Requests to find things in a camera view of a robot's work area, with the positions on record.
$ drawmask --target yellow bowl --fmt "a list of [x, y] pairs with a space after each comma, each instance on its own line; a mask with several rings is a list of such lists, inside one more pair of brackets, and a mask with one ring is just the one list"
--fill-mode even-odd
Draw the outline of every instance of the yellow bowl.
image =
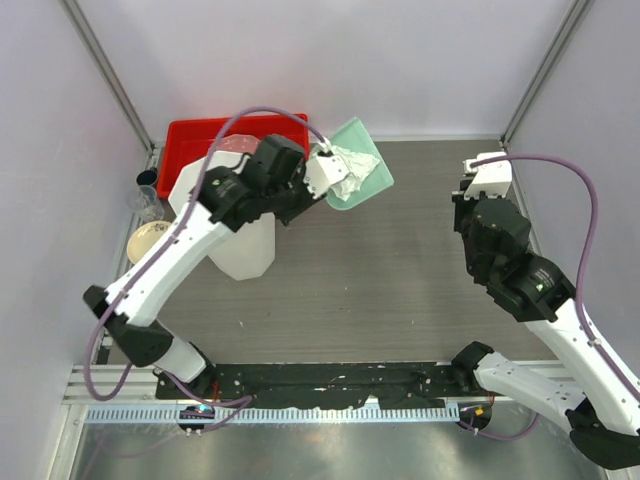
[[127, 243], [127, 257], [134, 265], [138, 263], [151, 247], [169, 230], [171, 222], [158, 220], [145, 223], [133, 232]]

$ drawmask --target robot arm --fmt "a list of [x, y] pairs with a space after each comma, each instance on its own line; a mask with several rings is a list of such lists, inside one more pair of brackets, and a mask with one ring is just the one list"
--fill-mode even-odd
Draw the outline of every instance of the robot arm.
[[[84, 300], [100, 318], [124, 285], [143, 272], [105, 323], [123, 353], [137, 367], [155, 365], [173, 374], [199, 397], [209, 396], [214, 368], [192, 344], [171, 333], [158, 320], [169, 295], [211, 252], [247, 222], [272, 212], [284, 224], [324, 198], [348, 169], [338, 157], [318, 155], [305, 162], [300, 146], [278, 135], [266, 137], [241, 173], [216, 167], [206, 173], [203, 188], [186, 226], [177, 231], [187, 205], [163, 240], [123, 277], [107, 288], [90, 287]], [[167, 240], [172, 245], [145, 267]]]
[[589, 340], [576, 313], [574, 286], [553, 262], [530, 250], [531, 223], [505, 198], [511, 165], [472, 169], [474, 161], [465, 162], [466, 176], [453, 193], [454, 230], [464, 242], [467, 271], [549, 346], [578, 386], [550, 381], [478, 342], [452, 363], [471, 386], [507, 395], [558, 424], [595, 463], [611, 469], [640, 464], [640, 405], [595, 345], [628, 381], [640, 382], [587, 316], [596, 338]]

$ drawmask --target white trash bin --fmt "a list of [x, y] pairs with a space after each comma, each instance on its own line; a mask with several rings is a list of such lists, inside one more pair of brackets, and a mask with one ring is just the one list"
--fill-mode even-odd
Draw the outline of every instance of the white trash bin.
[[[241, 153], [216, 151], [208, 170], [219, 166], [233, 167], [241, 157]], [[169, 204], [176, 214], [187, 203], [203, 161], [204, 158], [201, 158], [180, 172], [169, 194]], [[267, 213], [255, 222], [243, 225], [227, 242], [212, 250], [209, 258], [234, 280], [262, 276], [276, 258], [275, 217]]]

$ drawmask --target white cloth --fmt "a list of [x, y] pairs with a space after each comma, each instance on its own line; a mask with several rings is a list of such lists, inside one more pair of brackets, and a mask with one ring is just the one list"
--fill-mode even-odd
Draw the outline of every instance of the white cloth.
[[334, 155], [338, 155], [349, 169], [349, 174], [339, 183], [331, 186], [331, 190], [343, 202], [349, 199], [353, 192], [360, 190], [365, 179], [380, 163], [380, 159], [369, 153], [358, 153], [346, 148], [331, 146]]

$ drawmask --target cable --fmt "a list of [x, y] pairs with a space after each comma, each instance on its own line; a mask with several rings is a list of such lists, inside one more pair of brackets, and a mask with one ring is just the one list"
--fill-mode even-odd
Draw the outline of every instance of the cable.
[[[176, 226], [176, 229], [174, 231], [174, 235], [178, 235], [184, 229], [184, 227], [186, 226], [187, 222], [189, 221], [189, 218], [191, 217], [191, 214], [193, 213], [193, 210], [195, 209], [195, 206], [196, 206], [196, 203], [197, 203], [197, 199], [198, 199], [198, 195], [200, 194], [200, 190], [202, 190], [202, 185], [204, 183], [205, 174], [206, 174], [206, 172], [207, 172], [207, 170], [209, 168], [209, 164], [211, 163], [211, 158], [213, 157], [213, 154], [216, 151], [218, 144], [227, 135], [229, 129], [233, 126], [233, 124], [235, 124], [240, 118], [242, 118], [242, 117], [244, 117], [246, 115], [250, 115], [252, 113], [256, 113], [256, 112], [270, 112], [270, 113], [276, 113], [276, 114], [288, 117], [291, 120], [293, 120], [293, 121], [299, 123], [300, 125], [304, 126], [309, 131], [311, 131], [318, 138], [320, 143], [328, 144], [327, 139], [316, 128], [314, 128], [312, 125], [310, 125], [305, 120], [301, 119], [300, 117], [297, 117], [297, 116], [293, 115], [292, 113], [287, 112], [286, 110], [282, 110], [280, 108], [275, 108], [275, 107], [264, 107], [264, 106], [250, 107], [250, 108], [246, 108], [246, 109], [242, 110], [241, 112], [237, 113], [236, 115], [231, 117], [229, 120], [227, 120], [227, 122], [222, 126], [222, 128], [220, 129], [220, 131], [216, 135], [215, 139], [211, 143], [211, 146], [209, 147], [209, 150], [207, 151], [207, 155], [206, 155], [206, 157], [204, 159], [204, 162], [202, 163], [202, 168], [200, 169], [200, 174], [198, 175], [198, 179], [196, 181], [196, 185], [193, 188], [193, 191], [192, 191], [191, 197], [189, 198], [189, 201], [187, 202], [187, 209], [185, 210], [185, 214], [182, 216], [182, 219], [180, 220], [180, 222]], [[156, 250], [156, 252], [153, 255], [151, 255], [151, 257], [138, 269], [138, 271], [131, 276], [131, 278], [122, 287], [122, 290], [120, 291], [120, 293], [118, 293], [118, 295], [116, 295], [116, 297], [114, 298], [113, 302], [111, 302], [111, 304], [105, 309], [104, 313], [101, 315], [100, 319], [98, 320], [97, 325], [95, 326], [95, 328], [91, 332], [91, 336], [89, 338], [89, 341], [87, 343], [87, 347], [86, 347], [85, 353], [84, 353], [84, 362], [83, 362], [83, 366], [82, 366], [82, 373], [83, 373], [83, 376], [84, 376], [84, 381], [85, 381], [87, 390], [89, 391], [91, 396], [96, 400], [104, 402], [104, 401], [111, 400], [112, 398], [114, 398], [118, 394], [118, 392], [120, 392], [120, 390], [122, 389], [122, 386], [124, 385], [124, 382], [125, 382], [127, 376], [129, 375], [129, 372], [130, 372], [131, 366], [132, 366], [131, 363], [127, 364], [127, 366], [125, 367], [124, 371], [122, 372], [122, 376], [120, 377], [120, 380], [118, 380], [118, 382], [116, 384], [116, 387], [113, 389], [113, 391], [109, 392], [106, 395], [100, 394], [96, 390], [95, 384], [93, 383], [93, 379], [91, 378], [91, 357], [92, 357], [92, 354], [93, 354], [94, 346], [95, 346], [96, 342], [98, 341], [98, 336], [100, 335], [100, 332], [102, 331], [102, 328], [104, 327], [105, 323], [107, 322], [107, 319], [115, 311], [115, 309], [118, 307], [120, 302], [125, 298], [125, 296], [127, 295], [127, 292], [129, 290], [131, 290], [131, 288], [135, 285], [135, 283], [138, 280], [140, 280], [140, 278], [151, 268], [151, 266], [155, 262], [158, 261], [158, 259], [170, 248], [170, 246], [172, 244], [173, 244], [173, 238], [168, 238], [160, 246], [160, 248], [158, 250]], [[205, 403], [205, 404], [210, 405], [210, 406], [222, 406], [223, 403], [225, 405], [227, 405], [227, 406], [230, 406], [230, 405], [238, 405], [239, 403], [242, 403], [242, 399], [233, 400], [231, 402], [220, 402], [220, 403], [206, 402], [206, 401], [204, 401], [202, 399], [199, 399], [197, 397], [195, 397], [194, 399], [196, 401], [200, 402], [200, 403]]]
[[578, 275], [576, 278], [576, 314], [578, 315], [578, 320], [580, 321], [580, 325], [582, 326], [582, 330], [587, 335], [589, 339], [590, 345], [596, 349], [596, 351], [600, 354], [600, 357], [604, 362], [611, 368], [611, 371], [618, 377], [618, 380], [622, 382], [622, 384], [626, 387], [629, 393], [640, 402], [640, 391], [636, 389], [633, 383], [627, 378], [624, 372], [617, 365], [615, 360], [611, 358], [609, 353], [605, 350], [605, 348], [599, 343], [599, 339], [596, 338], [593, 330], [591, 329], [591, 325], [589, 325], [589, 321], [585, 315], [585, 307], [584, 307], [584, 276], [585, 271], [587, 269], [587, 261], [589, 260], [589, 254], [591, 252], [591, 246], [593, 244], [593, 238], [596, 233], [596, 225], [598, 223], [598, 196], [596, 194], [596, 188], [593, 184], [593, 181], [589, 178], [587, 173], [582, 170], [577, 165], [569, 162], [560, 157], [553, 157], [550, 155], [537, 155], [537, 154], [513, 154], [513, 155], [503, 155], [501, 157], [488, 158], [486, 160], [480, 160], [478, 162], [473, 162], [470, 166], [480, 167], [482, 165], [487, 165], [489, 163], [501, 162], [501, 161], [515, 161], [515, 160], [537, 160], [540, 162], [554, 163], [556, 165], [560, 165], [562, 167], [568, 168], [576, 175], [578, 175], [585, 186], [587, 187], [587, 191], [589, 192], [589, 197], [591, 199], [591, 215], [589, 218], [589, 228], [587, 229], [587, 238], [584, 242], [584, 247], [582, 248], [582, 254], [580, 256], [580, 263], [578, 264]]
[[534, 428], [536, 428], [539, 421], [540, 421], [540, 414], [536, 413], [536, 415], [533, 417], [533, 420], [531, 421], [531, 425], [529, 425], [525, 430], [518, 433], [517, 435], [513, 435], [510, 437], [506, 437], [504, 435], [498, 435], [495, 433], [483, 432], [480, 429], [473, 428], [473, 417], [471, 417], [470, 423], [465, 423], [462, 420], [460, 420], [458, 422], [458, 425], [460, 425], [462, 428], [466, 428], [470, 432], [474, 432], [474, 434], [480, 437], [489, 438], [491, 440], [497, 440], [499, 442], [515, 442], [516, 440], [520, 440], [521, 438], [524, 438], [527, 435], [529, 435], [534, 430]]

